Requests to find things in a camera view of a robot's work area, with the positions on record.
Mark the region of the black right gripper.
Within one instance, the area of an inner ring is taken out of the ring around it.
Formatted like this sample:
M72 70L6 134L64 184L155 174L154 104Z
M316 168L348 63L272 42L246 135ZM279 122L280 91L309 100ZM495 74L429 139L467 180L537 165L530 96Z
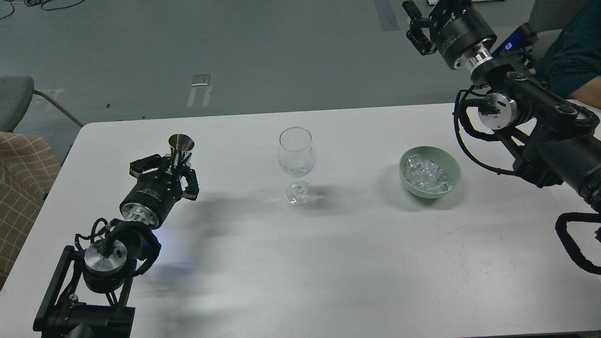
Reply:
M497 35L471 0L439 0L422 15L413 0L402 3L408 15L408 40L421 55L439 52L451 70L462 67L466 51L478 44L491 48Z

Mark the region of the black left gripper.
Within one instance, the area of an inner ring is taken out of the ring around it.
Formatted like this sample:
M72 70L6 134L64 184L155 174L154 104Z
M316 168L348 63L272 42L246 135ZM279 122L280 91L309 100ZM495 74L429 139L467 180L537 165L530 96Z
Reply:
M159 154L130 163L129 174L137 182L120 204L125 220L139 221L155 230L163 225L176 202L182 198L197 200L200 189L196 171L184 165L182 173L169 173L163 163ZM184 190L182 178L187 183Z

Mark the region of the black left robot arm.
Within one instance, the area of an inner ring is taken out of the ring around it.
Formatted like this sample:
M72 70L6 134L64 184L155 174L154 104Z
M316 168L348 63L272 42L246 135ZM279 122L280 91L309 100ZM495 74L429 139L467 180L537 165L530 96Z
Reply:
M137 181L120 205L122 219L99 218L89 235L65 246L32 329L43 338L128 338L135 308L127 305L133 279L145 274L162 248L153 233L176 202L200 189L191 152L172 150L136 160Z

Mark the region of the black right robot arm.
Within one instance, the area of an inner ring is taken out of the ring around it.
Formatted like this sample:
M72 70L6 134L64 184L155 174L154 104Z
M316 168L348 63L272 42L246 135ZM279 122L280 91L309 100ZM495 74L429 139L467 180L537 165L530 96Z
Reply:
M460 148L474 163L498 175L520 177L539 188L567 183L593 213L564 213L555 231L569 257L586 272L599 275L568 233L571 221L600 222L600 141L594 132L599 117L548 91L535 80L532 46L535 26L519 26L496 49L497 36L470 0L439 0L422 15L412 0L408 40L421 55L440 53L452 70L468 69L472 85L460 90L453 109ZM511 170L477 160L460 135L500 142L511 153Z

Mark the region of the person forearm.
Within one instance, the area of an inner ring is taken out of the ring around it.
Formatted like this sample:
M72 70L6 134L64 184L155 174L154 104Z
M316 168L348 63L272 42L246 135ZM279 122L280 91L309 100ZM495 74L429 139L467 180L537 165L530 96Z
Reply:
M578 100L594 108L601 108L601 84L596 81L589 81L574 92L568 95L568 98Z

